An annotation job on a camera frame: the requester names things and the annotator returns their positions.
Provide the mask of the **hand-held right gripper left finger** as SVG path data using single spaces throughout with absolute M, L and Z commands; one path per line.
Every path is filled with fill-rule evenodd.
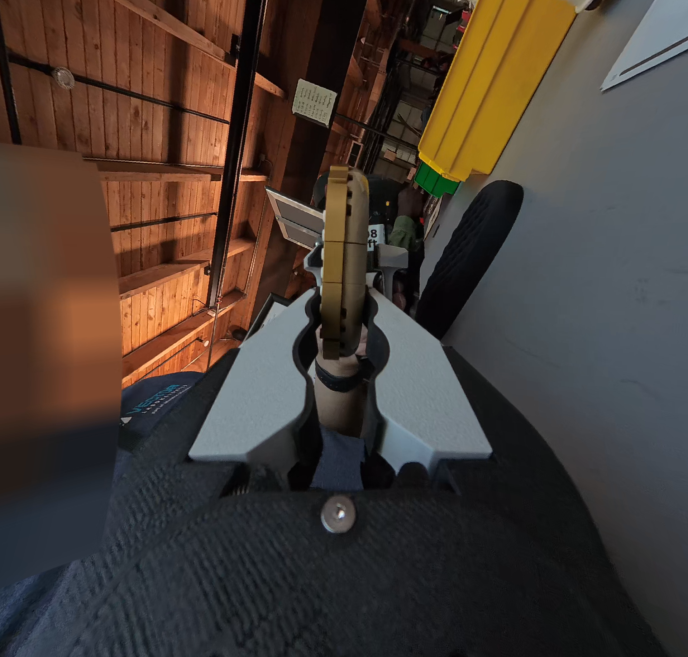
M 243 462 L 282 475 L 308 459 L 301 433 L 319 419 L 308 371 L 319 351 L 319 288 L 296 301 L 238 349 L 188 453 L 194 462 Z

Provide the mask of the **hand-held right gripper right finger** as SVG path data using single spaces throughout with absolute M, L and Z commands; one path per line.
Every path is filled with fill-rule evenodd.
M 395 471 L 488 459 L 493 449 L 440 341 L 375 289 L 367 291 L 365 315 L 368 449 Z

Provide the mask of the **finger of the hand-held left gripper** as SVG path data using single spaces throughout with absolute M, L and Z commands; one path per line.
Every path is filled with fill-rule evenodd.
M 398 246 L 375 244 L 367 256 L 367 287 L 380 293 L 393 293 L 395 273 L 408 267 L 408 250 Z
M 316 243 L 304 258 L 304 269 L 314 276 L 318 291 L 322 291 L 323 283 L 323 246 L 323 243 Z

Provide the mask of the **round gold lego model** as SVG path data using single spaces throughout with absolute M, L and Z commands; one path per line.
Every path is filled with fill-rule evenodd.
M 324 215 L 322 356 L 339 360 L 358 348 L 367 293 L 369 186 L 361 171 L 348 166 L 330 168 Z

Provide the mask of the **person's left forearm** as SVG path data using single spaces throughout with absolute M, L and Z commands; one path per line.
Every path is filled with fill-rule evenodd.
M 360 438 L 366 413 L 367 385 L 361 383 L 343 393 L 314 380 L 314 397 L 320 424 L 341 435 Z

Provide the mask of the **lego instruction booklet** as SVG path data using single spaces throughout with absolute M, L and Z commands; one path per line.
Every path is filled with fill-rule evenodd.
M 687 0 L 654 0 L 600 90 L 608 91 L 687 50 Z

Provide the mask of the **person's left hand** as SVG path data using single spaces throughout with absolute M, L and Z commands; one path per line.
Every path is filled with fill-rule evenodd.
M 338 359 L 326 359 L 323 356 L 322 340 L 318 340 L 319 353 L 316 357 L 319 365 L 329 374 L 335 377 L 351 377 L 358 372 L 358 357 L 367 357 L 367 328 L 361 327 L 360 339 L 357 349 L 349 356 L 341 356 Z

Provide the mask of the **olive green jacket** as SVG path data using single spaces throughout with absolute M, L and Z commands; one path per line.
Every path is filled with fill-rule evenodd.
M 424 235 L 424 226 L 420 220 L 398 215 L 387 238 L 387 244 L 414 253 L 422 245 Z

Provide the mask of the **green plastic bin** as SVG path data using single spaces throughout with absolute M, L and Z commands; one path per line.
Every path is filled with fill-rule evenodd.
M 442 198 L 445 194 L 454 195 L 461 184 L 460 181 L 454 181 L 441 175 L 423 161 L 418 164 L 414 183 L 426 194 L 438 198 Z

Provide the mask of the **black wristband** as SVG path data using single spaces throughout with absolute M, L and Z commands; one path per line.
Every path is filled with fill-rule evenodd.
M 334 392 L 346 394 L 353 391 L 360 385 L 367 384 L 373 374 L 374 365 L 366 356 L 358 354 L 349 357 L 348 360 L 355 358 L 357 363 L 357 371 L 352 376 L 335 376 L 328 370 L 324 369 L 317 360 L 314 361 L 314 368 L 316 377 L 321 384 Z

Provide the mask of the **white paper note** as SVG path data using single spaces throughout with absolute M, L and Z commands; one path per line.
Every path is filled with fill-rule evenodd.
M 298 79 L 292 101 L 292 114 L 323 128 L 331 128 L 339 94 L 315 85 L 303 78 Z

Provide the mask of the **yellow plastic bin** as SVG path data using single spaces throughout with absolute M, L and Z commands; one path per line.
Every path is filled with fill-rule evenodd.
M 451 181 L 491 174 L 575 16 L 564 0 L 478 0 L 420 159 Z

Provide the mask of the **black ceiling rail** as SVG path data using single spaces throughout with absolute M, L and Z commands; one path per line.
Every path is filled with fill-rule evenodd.
M 209 274 L 207 307 L 213 309 L 217 316 L 224 286 L 267 1 L 245 0 L 242 33 L 239 36 L 235 87 Z

